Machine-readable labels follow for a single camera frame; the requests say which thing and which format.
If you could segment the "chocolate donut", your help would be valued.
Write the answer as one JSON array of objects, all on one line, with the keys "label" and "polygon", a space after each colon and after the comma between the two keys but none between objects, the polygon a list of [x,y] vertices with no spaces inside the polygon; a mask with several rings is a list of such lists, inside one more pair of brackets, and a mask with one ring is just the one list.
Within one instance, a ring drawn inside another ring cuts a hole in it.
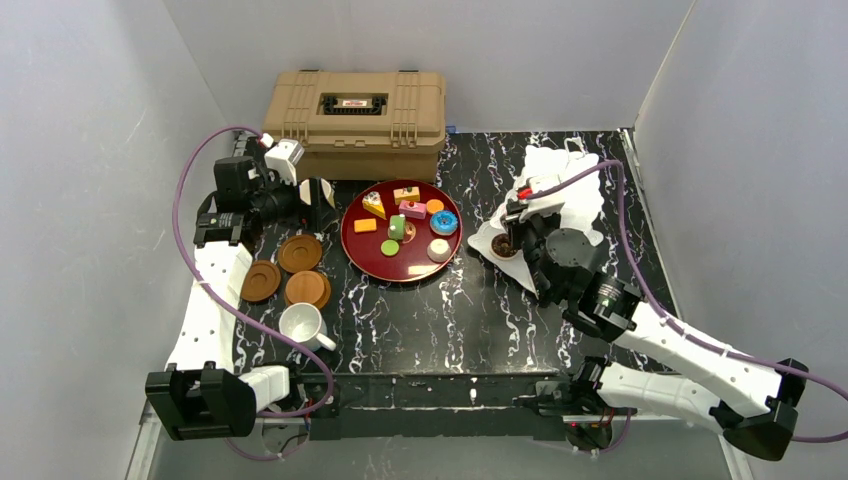
[{"label": "chocolate donut", "polygon": [[518,253],[507,233],[495,235],[491,239],[490,250],[495,257],[505,260],[515,257]]}]

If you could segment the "white three-tier cake stand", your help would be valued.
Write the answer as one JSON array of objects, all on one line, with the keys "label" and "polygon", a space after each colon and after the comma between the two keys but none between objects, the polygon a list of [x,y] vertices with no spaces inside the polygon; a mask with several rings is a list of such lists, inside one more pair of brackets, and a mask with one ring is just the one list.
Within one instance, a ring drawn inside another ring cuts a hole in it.
[{"label": "white three-tier cake stand", "polygon": [[[520,175],[514,180],[513,186],[507,190],[493,216],[484,221],[477,232],[470,236],[468,245],[493,263],[502,273],[516,280],[528,291],[536,293],[531,272],[522,255],[517,253],[509,258],[500,257],[492,249],[492,240],[506,232],[502,217],[506,214],[507,202],[516,200],[518,194],[525,189],[537,193],[553,188],[599,162],[600,157],[594,153],[526,146],[524,167]],[[545,220],[557,214],[559,219],[554,222],[557,228],[580,231],[593,246],[605,240],[605,235],[594,227],[594,222],[602,213],[604,205],[601,181],[597,172],[587,175],[554,194],[530,200],[528,204],[529,211],[521,215],[523,223],[527,223],[532,214],[540,214]]]}]

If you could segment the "white round cake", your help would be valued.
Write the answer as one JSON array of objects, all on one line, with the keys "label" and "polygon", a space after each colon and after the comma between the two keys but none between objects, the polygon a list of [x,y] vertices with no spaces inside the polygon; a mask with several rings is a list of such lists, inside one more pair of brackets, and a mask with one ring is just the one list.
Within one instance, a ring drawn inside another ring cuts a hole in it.
[{"label": "white round cake", "polygon": [[428,244],[427,255],[432,262],[442,264],[451,258],[452,247],[447,240],[436,238]]}]

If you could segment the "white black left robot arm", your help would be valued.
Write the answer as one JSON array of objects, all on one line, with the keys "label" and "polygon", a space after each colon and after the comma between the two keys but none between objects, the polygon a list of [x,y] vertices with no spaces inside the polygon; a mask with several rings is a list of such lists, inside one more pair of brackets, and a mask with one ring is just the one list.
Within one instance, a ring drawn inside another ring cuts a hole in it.
[{"label": "white black left robot arm", "polygon": [[283,363],[235,371],[232,348],[253,254],[265,226],[296,217],[328,200],[331,187],[303,190],[295,161],[267,155],[215,162],[215,188],[195,217],[193,251],[180,252],[193,276],[179,335],[163,370],[148,374],[145,395],[176,441],[245,437],[257,417],[292,397]]}]

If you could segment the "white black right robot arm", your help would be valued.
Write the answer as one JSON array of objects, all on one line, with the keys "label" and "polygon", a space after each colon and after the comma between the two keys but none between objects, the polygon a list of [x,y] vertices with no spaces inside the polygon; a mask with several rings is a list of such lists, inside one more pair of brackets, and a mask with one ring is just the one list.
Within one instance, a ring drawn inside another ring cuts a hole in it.
[{"label": "white black right robot arm", "polygon": [[605,407],[674,416],[722,435],[753,457],[781,460],[795,433],[807,366],[793,358],[760,366],[740,360],[726,344],[715,350],[696,345],[697,330],[669,323],[637,287],[604,273],[598,248],[558,220],[534,214],[521,221],[516,213],[502,218],[541,305],[562,304],[564,320],[577,331],[672,370],[645,373],[591,357],[572,377],[571,393],[595,397]]}]

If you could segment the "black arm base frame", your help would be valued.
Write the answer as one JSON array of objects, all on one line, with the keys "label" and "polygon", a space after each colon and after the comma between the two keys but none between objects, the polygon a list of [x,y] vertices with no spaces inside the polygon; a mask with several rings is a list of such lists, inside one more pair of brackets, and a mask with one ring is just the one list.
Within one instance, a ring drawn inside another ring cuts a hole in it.
[{"label": "black arm base frame", "polygon": [[618,442],[628,417],[627,409],[602,406],[554,372],[339,374],[335,380],[331,399],[307,420],[264,418],[262,424],[303,427],[313,441],[509,436],[591,451]]}]

